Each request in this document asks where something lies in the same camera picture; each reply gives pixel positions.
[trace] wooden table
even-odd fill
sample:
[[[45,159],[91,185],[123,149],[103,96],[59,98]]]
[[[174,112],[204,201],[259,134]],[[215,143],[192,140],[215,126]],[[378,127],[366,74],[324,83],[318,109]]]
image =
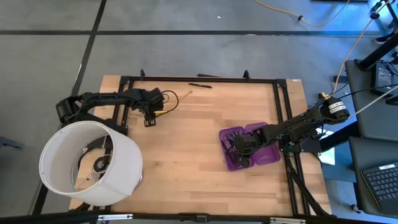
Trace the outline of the wooden table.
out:
[[[100,92],[118,91],[120,76],[104,76]],[[124,200],[111,206],[113,212],[208,213],[211,215],[291,216],[290,196],[283,156],[279,162],[255,165],[230,172],[225,164],[218,132],[224,128],[257,122],[276,124],[272,85],[263,83],[206,83],[213,88],[186,82],[135,81],[134,88],[173,90],[182,96],[178,108],[157,118],[145,128],[143,115],[129,111],[128,136],[140,147],[144,159],[144,181]],[[287,80],[293,116],[307,109],[300,80]],[[280,90],[284,119],[282,90]],[[170,95],[166,108],[174,105]],[[97,107],[95,115],[111,118],[113,106]],[[93,162],[103,154],[93,150],[81,162],[76,186],[85,189]],[[305,183],[317,202],[331,212],[318,159],[301,154]],[[302,203],[295,187],[299,211]],[[70,207],[81,202],[72,200]]]

